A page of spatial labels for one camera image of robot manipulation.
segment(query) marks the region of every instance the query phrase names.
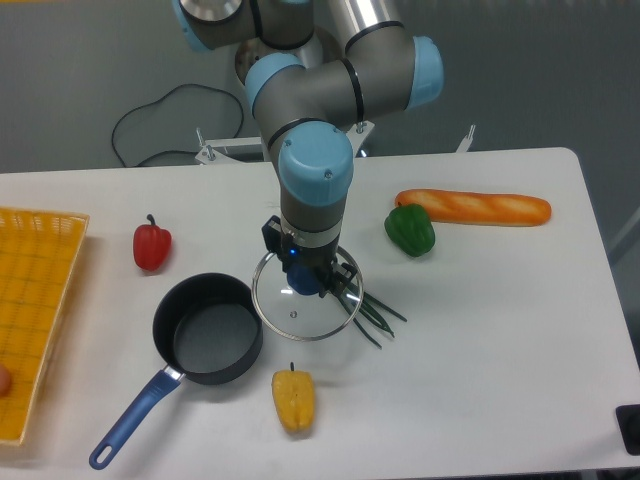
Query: glass pot lid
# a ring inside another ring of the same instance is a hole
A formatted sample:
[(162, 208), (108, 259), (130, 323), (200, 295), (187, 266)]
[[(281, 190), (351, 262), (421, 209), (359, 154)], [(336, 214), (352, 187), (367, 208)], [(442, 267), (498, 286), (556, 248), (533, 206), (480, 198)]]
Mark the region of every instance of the glass pot lid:
[(345, 328), (360, 310), (364, 285), (355, 260), (341, 247), (337, 260), (353, 266), (356, 274), (340, 298), (331, 293), (321, 298), (293, 289), (276, 254), (267, 253), (258, 263), (251, 285), (251, 299), (264, 324), (298, 341), (322, 340)]

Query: yellow bell pepper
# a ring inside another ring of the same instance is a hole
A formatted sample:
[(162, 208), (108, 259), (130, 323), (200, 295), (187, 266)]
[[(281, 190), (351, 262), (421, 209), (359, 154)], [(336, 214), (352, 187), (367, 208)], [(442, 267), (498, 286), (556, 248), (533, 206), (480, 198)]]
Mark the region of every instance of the yellow bell pepper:
[(273, 401), (280, 423), (288, 432), (298, 432), (311, 427), (315, 395), (313, 379), (309, 372), (293, 369), (280, 370), (271, 381)]

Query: blue pot handle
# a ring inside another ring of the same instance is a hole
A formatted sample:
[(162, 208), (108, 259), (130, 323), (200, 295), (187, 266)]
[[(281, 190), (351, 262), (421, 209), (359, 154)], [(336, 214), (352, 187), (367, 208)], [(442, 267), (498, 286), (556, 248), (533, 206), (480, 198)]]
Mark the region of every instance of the blue pot handle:
[[(180, 385), (180, 380), (183, 376), (170, 367), (156, 373), (91, 453), (89, 465), (96, 470), (102, 470), (109, 465), (131, 434), (138, 428), (138, 425), (142, 423), (144, 417), (147, 416), (156, 403)], [(98, 458), (107, 448), (111, 448), (111, 451), (99, 461)]]

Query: black cable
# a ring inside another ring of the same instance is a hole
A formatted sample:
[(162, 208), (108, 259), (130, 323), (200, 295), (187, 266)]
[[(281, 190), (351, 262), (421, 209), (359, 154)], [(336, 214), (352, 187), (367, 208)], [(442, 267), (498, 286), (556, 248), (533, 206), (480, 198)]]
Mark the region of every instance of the black cable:
[[(209, 87), (207, 85), (200, 85), (199, 83), (183, 83), (183, 84), (178, 85), (177, 87), (171, 89), (169, 92), (167, 92), (165, 95), (160, 97), (158, 100), (155, 100), (155, 101), (153, 101), (151, 103), (147, 103), (145, 105), (140, 105), (139, 107), (136, 107), (136, 108), (134, 108), (132, 110), (129, 110), (122, 117), (120, 117), (120, 120), (118, 120), (116, 122), (116, 125), (113, 127), (113, 130), (111, 131), (111, 148), (113, 149), (113, 153), (116, 154), (116, 157), (118, 157), (118, 160), (120, 161), (120, 163), (122, 164), (123, 167), (129, 168), (129, 165), (127, 165), (125, 163), (124, 159), (122, 158), (122, 156), (120, 156), (120, 153), (118, 152), (118, 149), (116, 148), (116, 143), (115, 143), (116, 130), (118, 129), (120, 124), (123, 122), (123, 120), (125, 118), (127, 118), (132, 113), (135, 113), (138, 110), (142, 110), (143, 108), (153, 107), (155, 105), (158, 105), (159, 103), (162, 103), (168, 97), (170, 97), (172, 94), (174, 94), (175, 92), (177, 92), (178, 90), (180, 90), (182, 88), (201, 88), (201, 89), (207, 90), (209, 92), (220, 93), (222, 95), (226, 95), (227, 97), (231, 98), (234, 102), (236, 102), (236, 104), (238, 105), (238, 109), (240, 110), (240, 123), (238, 124), (238, 128), (236, 128), (236, 132), (233, 134), (232, 138), (236, 138), (238, 136), (238, 134), (240, 133), (240, 130), (242, 130), (242, 126), (244, 125), (244, 109), (242, 108), (242, 103), (240, 103), (240, 100), (238, 99), (238, 97), (236, 97), (231, 92), (227, 92), (226, 90), (222, 90), (221, 88)], [(150, 157), (145, 158), (144, 160), (142, 160), (141, 162), (138, 162), (137, 164), (135, 164), (133, 166), (134, 167), (142, 167), (142, 166), (144, 166), (144, 164), (150, 162), (151, 160), (153, 160), (155, 158), (161, 157), (163, 155), (171, 155), (171, 154), (173, 154), (173, 155), (194, 155), (195, 156), (197, 153), (198, 153), (198, 151), (191, 152), (191, 151), (187, 151), (187, 150), (164, 150), (162, 152), (154, 153)]]

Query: gray floor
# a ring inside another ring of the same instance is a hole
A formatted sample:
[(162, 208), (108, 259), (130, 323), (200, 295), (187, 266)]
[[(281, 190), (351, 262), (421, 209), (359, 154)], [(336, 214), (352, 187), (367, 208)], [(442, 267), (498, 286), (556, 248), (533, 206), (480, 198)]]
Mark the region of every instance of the gray floor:
[[(471, 123), (477, 150), (564, 146), (580, 157), (603, 241), (640, 206), (640, 1), (398, 0), (407, 28), (445, 62), (433, 105), (377, 120), (373, 155), (451, 152)], [(317, 22), (330, 31), (324, 2)], [(110, 136), (128, 110), (181, 83), (243, 99), (235, 47), (196, 54), (168, 1), (0, 5), (0, 172), (119, 168)], [(185, 91), (123, 124), (129, 164), (194, 150), (194, 130), (231, 136), (228, 99)], [(247, 115), (242, 136), (257, 134)], [(188, 157), (159, 163), (187, 163)], [(640, 344), (640, 246), (614, 267)]]

